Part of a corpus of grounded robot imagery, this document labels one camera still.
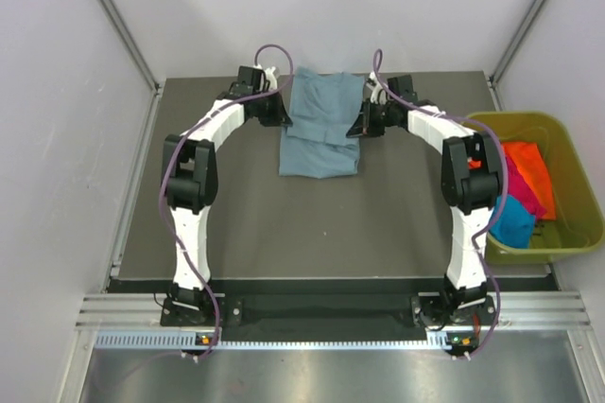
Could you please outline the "light blue t shirt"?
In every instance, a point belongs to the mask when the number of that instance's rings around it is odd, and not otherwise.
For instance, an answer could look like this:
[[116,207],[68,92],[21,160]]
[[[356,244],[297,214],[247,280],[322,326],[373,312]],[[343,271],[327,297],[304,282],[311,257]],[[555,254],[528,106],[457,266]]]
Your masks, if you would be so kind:
[[359,140],[347,136],[360,112],[365,80],[349,73],[297,69],[283,129],[278,174],[313,179],[354,176]]

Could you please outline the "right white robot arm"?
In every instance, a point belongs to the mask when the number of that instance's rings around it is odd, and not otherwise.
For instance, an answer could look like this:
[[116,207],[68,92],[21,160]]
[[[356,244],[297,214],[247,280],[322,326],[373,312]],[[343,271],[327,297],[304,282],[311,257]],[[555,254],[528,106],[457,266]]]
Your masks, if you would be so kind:
[[349,137],[380,137],[387,128],[397,127],[441,156],[441,194],[453,221],[441,312],[448,321],[463,323],[487,300],[487,234],[505,187],[506,158],[489,131],[473,130],[431,102],[419,100],[410,75],[383,81],[372,72],[366,85],[371,94],[362,101]]

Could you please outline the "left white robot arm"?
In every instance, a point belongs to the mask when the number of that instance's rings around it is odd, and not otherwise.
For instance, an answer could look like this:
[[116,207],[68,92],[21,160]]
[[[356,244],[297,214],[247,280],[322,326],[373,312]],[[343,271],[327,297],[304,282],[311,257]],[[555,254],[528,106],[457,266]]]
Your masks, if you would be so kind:
[[207,224],[218,192],[217,151],[252,118],[264,127],[292,125],[278,78],[275,66],[241,66],[235,82],[190,130],[164,140],[161,215],[170,225],[177,254],[169,298],[194,324],[208,322],[215,312]]

